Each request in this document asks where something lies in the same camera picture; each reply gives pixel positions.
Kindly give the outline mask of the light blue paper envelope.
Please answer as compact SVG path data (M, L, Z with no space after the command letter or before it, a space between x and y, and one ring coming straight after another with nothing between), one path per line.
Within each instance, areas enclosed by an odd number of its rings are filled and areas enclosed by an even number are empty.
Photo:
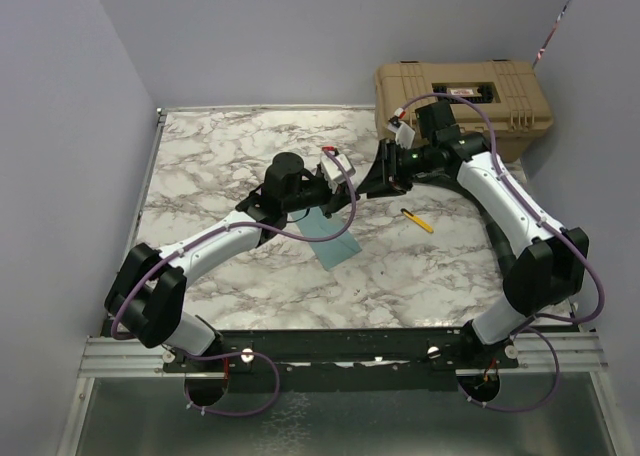
M289 221L295 223L300 233L307 238L329 236L344 226L339 219L326 218L319 208L290 213ZM310 246L327 271L361 252L361 246L349 231L331 241L311 243Z

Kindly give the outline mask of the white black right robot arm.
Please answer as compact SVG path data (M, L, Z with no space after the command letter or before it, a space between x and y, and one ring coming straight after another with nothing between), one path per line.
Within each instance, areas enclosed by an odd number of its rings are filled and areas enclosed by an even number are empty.
M589 239L549 216L522 188L485 137L463 133L448 98L417 109L419 130L429 143L414 147L414 130L398 108L387 127L393 140L380 142L376 159L358 192L369 199L404 195L419 175L443 172L482 206L506 237L513 255L503 276L503 295L467 326L461 359L481 367L495 344L539 311L577 294L583 284Z

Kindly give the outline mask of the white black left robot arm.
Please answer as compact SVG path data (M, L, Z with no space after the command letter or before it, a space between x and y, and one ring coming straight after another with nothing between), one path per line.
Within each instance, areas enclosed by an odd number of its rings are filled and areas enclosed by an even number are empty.
M147 348L166 345L186 353L206 371L220 361L216 330L183 309L186 290L200 277L286 231L290 213L329 208L342 197L356 202L349 159L326 147L316 171L292 152L277 154L263 182L220 222L161 249L133 247L108 292L104 306L112 316L111 336L136 339Z

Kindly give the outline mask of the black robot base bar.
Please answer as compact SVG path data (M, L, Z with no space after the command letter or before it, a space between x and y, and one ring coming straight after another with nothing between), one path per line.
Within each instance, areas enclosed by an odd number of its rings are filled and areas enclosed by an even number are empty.
M200 357L172 351L160 366L202 394L454 391L462 374L518 365L511 340L482 347L470 328L224 330Z

